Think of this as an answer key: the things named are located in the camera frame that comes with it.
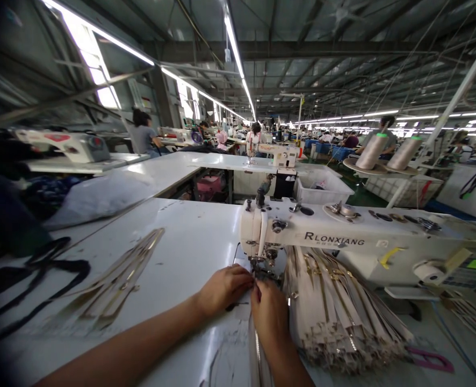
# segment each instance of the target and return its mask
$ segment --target white plastic bag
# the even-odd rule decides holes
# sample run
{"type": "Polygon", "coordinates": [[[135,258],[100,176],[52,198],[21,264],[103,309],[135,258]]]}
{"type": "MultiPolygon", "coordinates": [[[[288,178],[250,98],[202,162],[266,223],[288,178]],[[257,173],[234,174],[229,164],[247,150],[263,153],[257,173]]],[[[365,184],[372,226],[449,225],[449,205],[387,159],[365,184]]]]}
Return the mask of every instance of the white plastic bag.
{"type": "Polygon", "coordinates": [[[75,226],[115,215],[151,196],[152,180],[145,175],[115,169],[74,185],[62,207],[48,219],[48,230],[75,226]]]}

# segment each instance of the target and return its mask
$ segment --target hand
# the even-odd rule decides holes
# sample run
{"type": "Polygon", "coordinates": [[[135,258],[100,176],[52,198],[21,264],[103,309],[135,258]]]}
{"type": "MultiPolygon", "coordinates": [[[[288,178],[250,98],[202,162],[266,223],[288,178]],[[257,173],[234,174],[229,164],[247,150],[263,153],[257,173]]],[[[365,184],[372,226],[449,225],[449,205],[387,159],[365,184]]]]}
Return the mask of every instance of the hand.
{"type": "Polygon", "coordinates": [[[254,278],[239,264],[218,270],[196,294],[197,304],[202,313],[214,317],[235,303],[254,285],[254,278]]]}
{"type": "Polygon", "coordinates": [[[274,282],[256,281],[256,285],[250,302],[254,326],[268,357],[268,353],[293,344],[288,328],[288,303],[274,282]]]}

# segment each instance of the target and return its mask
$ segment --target blue crate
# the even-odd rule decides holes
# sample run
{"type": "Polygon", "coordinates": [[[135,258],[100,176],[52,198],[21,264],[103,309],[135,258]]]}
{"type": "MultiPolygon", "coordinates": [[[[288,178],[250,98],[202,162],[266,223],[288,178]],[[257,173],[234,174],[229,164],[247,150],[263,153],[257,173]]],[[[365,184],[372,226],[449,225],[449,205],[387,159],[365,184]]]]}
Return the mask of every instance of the blue crate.
{"type": "Polygon", "coordinates": [[[350,154],[353,154],[354,152],[355,150],[351,148],[334,147],[331,155],[334,160],[344,161],[350,154]]]}
{"type": "Polygon", "coordinates": [[[329,151],[331,150],[331,144],[317,144],[317,147],[315,148],[315,151],[317,153],[323,153],[323,154],[328,154],[329,151]]]}

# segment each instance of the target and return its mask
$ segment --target pink tool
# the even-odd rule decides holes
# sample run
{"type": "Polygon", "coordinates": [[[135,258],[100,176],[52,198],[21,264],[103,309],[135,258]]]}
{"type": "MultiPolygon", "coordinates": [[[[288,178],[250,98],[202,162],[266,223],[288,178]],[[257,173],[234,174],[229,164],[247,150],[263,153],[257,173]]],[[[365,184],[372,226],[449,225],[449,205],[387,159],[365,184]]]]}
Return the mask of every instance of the pink tool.
{"type": "Polygon", "coordinates": [[[426,352],[413,347],[405,347],[405,349],[408,351],[408,355],[405,360],[409,363],[415,364],[419,367],[449,372],[450,374],[455,373],[455,368],[453,367],[453,364],[444,356],[433,354],[431,352],[426,352]],[[438,360],[441,364],[436,364],[432,362],[432,359],[438,360]]]}

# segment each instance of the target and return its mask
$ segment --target hair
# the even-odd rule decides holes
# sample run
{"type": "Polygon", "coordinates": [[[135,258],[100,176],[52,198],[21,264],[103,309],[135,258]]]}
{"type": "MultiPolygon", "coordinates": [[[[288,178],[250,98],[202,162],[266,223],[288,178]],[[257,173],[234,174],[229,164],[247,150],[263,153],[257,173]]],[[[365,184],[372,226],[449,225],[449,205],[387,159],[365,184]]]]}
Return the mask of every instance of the hair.
{"type": "Polygon", "coordinates": [[[394,116],[383,116],[381,118],[381,126],[382,127],[391,127],[392,125],[394,125],[394,122],[395,122],[395,117],[394,116]]]}
{"type": "Polygon", "coordinates": [[[150,116],[139,109],[134,109],[132,112],[132,122],[134,126],[148,126],[148,120],[151,120],[150,116]]]}
{"type": "Polygon", "coordinates": [[[251,130],[253,131],[254,135],[257,135],[261,131],[261,125],[258,122],[253,123],[251,130]]]}

